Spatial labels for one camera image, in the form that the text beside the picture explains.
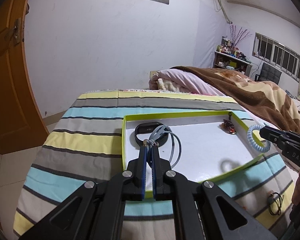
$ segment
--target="black cable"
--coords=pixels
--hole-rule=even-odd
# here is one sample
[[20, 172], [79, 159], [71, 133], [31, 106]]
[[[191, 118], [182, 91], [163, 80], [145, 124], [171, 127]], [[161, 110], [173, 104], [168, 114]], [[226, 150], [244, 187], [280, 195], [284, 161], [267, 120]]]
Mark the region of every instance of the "black cable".
[[[277, 215], [280, 216], [281, 215], [282, 202], [283, 202], [283, 197], [280, 195], [280, 193], [273, 192], [273, 193], [270, 194], [270, 196], [267, 199], [267, 204], [268, 204], [269, 213], [272, 216], [277, 216]], [[277, 207], [278, 207], [277, 212], [273, 212], [272, 211], [272, 209], [271, 209], [271, 204], [272, 203], [276, 203], [277, 204]]]
[[264, 59], [265, 59], [265, 57], [263, 57], [263, 58], [261, 59], [259, 65], [258, 65], [258, 68], [255, 70], [255, 72], [257, 72], [257, 71], [259, 70], [260, 65], [261, 65], [261, 63], [264, 61]]

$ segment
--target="tiled floor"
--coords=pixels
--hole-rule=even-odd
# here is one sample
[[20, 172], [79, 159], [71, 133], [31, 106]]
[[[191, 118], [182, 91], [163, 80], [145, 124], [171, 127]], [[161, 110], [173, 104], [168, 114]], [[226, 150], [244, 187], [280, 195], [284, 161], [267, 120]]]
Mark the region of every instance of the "tiled floor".
[[[56, 123], [48, 125], [52, 132]], [[14, 239], [13, 221], [18, 198], [31, 164], [41, 146], [0, 155], [0, 222], [8, 240]]]

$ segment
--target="black chair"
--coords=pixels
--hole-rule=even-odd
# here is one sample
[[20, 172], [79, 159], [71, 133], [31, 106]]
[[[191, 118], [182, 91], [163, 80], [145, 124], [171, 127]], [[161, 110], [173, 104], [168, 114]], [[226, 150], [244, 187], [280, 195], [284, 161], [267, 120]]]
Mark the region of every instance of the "black chair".
[[255, 81], [272, 81], [276, 84], [279, 83], [281, 76], [281, 71], [277, 70], [275, 67], [268, 65], [267, 63], [263, 63], [261, 73], [255, 75]]

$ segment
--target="pink blanket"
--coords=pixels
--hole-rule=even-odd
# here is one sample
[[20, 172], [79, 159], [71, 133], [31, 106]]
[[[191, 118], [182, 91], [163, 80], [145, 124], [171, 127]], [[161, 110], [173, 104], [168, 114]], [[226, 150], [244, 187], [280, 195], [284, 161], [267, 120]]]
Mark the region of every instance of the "pink blanket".
[[207, 84], [196, 75], [179, 69], [160, 70], [149, 81], [151, 90], [163, 89], [200, 95], [224, 96], [213, 86]]

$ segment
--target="brown blanket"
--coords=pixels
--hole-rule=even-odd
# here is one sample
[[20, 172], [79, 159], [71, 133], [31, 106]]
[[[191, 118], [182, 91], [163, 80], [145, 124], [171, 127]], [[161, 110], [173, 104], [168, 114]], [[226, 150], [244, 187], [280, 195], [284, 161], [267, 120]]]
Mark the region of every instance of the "brown blanket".
[[271, 81], [254, 82], [240, 72], [228, 69], [183, 66], [173, 68], [195, 74], [280, 129], [300, 133], [300, 114], [297, 107], [277, 84]]

